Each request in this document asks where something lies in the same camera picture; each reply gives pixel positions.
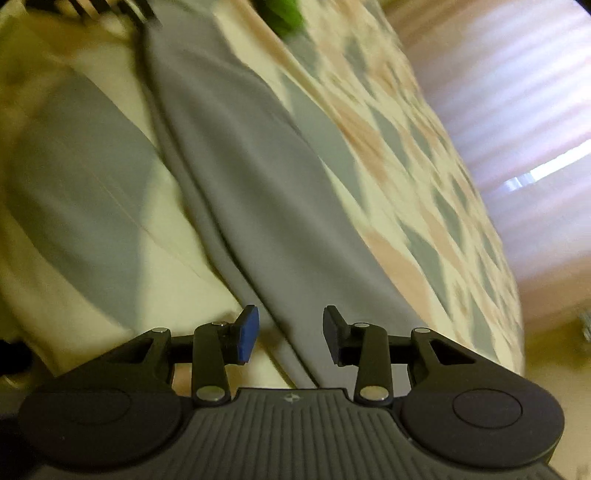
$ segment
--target wall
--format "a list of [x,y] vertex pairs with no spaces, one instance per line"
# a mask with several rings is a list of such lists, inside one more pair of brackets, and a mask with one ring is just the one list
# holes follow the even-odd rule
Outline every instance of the wall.
[[386,12],[503,239],[526,327],[591,306],[590,15],[571,0],[397,0]]
[[591,480],[591,344],[581,323],[526,337],[526,374],[560,402],[564,435],[550,465],[567,480]]

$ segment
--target gray sheet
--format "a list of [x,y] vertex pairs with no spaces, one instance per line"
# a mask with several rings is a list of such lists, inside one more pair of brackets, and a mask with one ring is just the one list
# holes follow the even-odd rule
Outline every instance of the gray sheet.
[[[322,313],[392,335],[424,323],[350,224],[317,154],[272,90],[230,51],[208,13],[156,5],[141,66],[164,161],[210,256],[298,387],[348,387]],[[395,389],[408,388],[404,368]]]

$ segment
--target curtain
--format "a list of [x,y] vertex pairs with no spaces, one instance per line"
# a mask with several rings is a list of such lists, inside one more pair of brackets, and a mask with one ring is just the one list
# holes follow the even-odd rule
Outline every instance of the curtain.
[[386,8],[488,207],[526,328],[591,307],[591,17],[570,0]]

